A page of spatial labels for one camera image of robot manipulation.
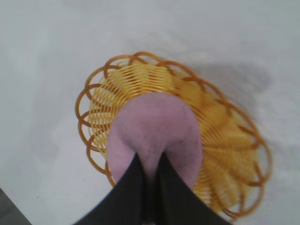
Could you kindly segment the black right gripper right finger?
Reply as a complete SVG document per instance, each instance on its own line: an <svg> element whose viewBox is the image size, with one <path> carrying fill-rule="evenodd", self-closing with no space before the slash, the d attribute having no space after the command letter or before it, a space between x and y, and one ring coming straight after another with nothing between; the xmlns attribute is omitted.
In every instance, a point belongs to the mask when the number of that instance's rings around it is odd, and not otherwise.
<svg viewBox="0 0 300 225"><path fill-rule="evenodd" d="M180 178L166 154L156 174L157 225L224 225L225 219L205 205Z"/></svg>

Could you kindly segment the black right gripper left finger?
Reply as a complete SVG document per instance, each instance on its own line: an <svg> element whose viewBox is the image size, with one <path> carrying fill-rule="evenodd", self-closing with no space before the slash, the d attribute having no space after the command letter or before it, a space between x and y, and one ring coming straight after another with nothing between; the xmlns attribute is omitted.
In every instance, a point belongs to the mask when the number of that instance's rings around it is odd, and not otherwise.
<svg viewBox="0 0 300 225"><path fill-rule="evenodd" d="M109 194L78 225L141 225L145 175L137 154Z"/></svg>

